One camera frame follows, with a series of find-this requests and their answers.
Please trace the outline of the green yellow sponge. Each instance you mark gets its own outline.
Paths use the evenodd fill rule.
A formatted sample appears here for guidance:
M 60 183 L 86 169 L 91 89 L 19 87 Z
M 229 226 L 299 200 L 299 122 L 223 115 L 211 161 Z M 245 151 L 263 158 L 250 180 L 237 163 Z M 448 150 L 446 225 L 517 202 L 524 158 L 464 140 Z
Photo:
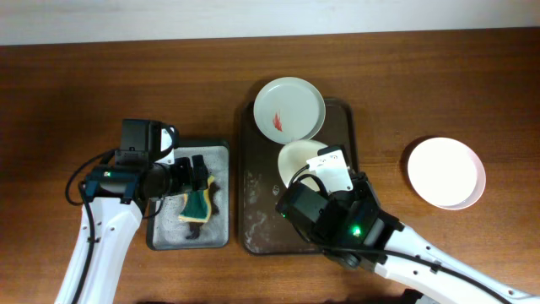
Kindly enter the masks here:
M 213 185 L 214 176 L 207 179 L 208 188 L 184 194 L 184 209 L 178 215 L 180 221 L 188 223 L 207 223 L 211 217 L 213 207 L 210 198 L 210 187 Z

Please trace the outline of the cream white plate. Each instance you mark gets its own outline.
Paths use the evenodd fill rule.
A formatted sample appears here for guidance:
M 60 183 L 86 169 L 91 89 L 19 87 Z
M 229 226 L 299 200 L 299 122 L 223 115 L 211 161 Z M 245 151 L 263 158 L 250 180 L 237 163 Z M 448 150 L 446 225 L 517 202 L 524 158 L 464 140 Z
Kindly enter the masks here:
M 317 157 L 317 152 L 326 146 L 319 141 L 307 139 L 286 144 L 278 155 L 278 173 L 285 187 L 289 187 L 293 175 L 306 166 L 309 159 Z

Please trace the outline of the pink white plate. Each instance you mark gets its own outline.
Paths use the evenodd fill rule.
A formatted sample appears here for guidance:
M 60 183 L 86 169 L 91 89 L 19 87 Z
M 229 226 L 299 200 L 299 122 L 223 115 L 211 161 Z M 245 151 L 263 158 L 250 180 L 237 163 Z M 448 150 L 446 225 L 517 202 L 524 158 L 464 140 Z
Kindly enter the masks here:
M 487 183 L 478 155 L 453 138 L 428 138 L 417 144 L 408 156 L 406 172 L 413 190 L 424 201 L 447 210 L 474 205 Z

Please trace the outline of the pale green plate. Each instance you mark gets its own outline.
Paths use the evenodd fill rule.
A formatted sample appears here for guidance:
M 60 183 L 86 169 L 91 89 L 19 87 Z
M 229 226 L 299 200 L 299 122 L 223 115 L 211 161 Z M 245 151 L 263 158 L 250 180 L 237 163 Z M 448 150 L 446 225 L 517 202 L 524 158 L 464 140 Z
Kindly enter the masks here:
M 326 118 L 326 103 L 310 82 L 282 77 L 265 84 L 253 104 L 259 131 L 278 144 L 311 139 Z

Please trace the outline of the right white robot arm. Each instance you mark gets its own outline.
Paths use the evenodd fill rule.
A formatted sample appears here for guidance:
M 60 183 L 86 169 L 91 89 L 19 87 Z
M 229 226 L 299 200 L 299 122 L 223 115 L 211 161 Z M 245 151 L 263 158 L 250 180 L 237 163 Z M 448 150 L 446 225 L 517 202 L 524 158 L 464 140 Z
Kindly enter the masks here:
M 367 178 L 348 178 L 342 191 L 314 176 L 311 189 L 298 177 L 276 210 L 308 243 L 346 269 L 366 268 L 435 303 L 537 303 L 538 296 L 494 280 L 454 259 L 388 214 Z

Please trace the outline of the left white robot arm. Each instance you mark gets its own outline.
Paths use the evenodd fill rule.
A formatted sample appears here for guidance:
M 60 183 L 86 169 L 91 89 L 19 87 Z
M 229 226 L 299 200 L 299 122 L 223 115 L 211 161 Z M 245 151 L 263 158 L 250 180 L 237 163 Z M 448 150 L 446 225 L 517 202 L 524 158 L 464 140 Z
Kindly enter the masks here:
M 127 250 L 155 201 L 178 196 L 181 217 L 209 220 L 213 177 L 203 156 L 176 158 L 177 130 L 164 122 L 125 119 L 119 147 L 95 156 L 95 166 L 78 183 L 82 208 L 78 239 L 58 303 L 111 303 Z

